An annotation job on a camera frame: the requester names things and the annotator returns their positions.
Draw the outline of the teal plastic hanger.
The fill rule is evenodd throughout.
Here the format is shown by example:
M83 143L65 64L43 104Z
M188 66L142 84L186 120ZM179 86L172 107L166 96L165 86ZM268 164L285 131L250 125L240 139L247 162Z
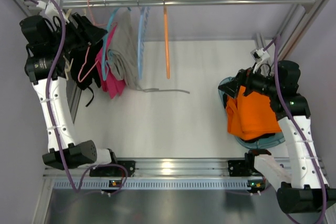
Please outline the teal plastic hanger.
M126 10L129 10L130 14L131 14L131 8L128 7ZM112 23L114 22L114 18L116 16L117 12L118 12L118 9L115 9L112 12L112 14L110 16L110 19L109 19L109 22L107 24L108 34L103 38L103 53L102 53L102 63L101 63L103 80L107 79L107 74L110 71L109 65L108 65L108 62L107 62L107 47L108 47L109 43L111 42L112 36L113 36L114 31L115 31L116 26L117 26L117 25L115 27L112 26Z

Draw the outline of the grey trousers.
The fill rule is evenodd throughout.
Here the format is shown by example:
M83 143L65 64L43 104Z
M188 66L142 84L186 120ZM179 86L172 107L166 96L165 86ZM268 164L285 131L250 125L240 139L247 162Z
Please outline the grey trousers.
M118 21L107 47L107 62L111 73L117 80L123 80L126 86L132 90L142 92L183 92L181 89L159 89L140 86L138 71L138 53L135 34L131 25L131 14L129 10L124 11Z

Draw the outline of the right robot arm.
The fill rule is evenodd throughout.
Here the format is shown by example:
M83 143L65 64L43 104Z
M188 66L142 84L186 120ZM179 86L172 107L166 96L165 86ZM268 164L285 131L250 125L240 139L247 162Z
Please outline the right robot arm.
M273 76L264 76L252 68L241 69L218 89L236 98L241 87L245 87L245 96L259 93L270 99L270 107L285 139L291 172L282 168L268 150L249 151L245 155L246 162L275 189L282 212L324 214L335 204L335 189L330 188L325 179L314 149L309 105L298 93L299 65L282 60L275 64L274 70Z

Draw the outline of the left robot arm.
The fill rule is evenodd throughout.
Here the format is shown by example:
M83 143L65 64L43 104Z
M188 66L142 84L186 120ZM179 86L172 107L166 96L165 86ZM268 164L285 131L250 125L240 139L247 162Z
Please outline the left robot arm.
M96 148L92 140L80 140L71 118L66 94L66 60L75 49L86 49L102 41L106 30L94 26L87 17L77 13L66 22L66 36L61 55L52 73L54 58L61 42L60 18L49 21L40 15L23 19L21 31L27 39L28 53L25 73L38 95L48 133L48 152L45 165L63 170L83 165L110 164L115 161L112 150Z

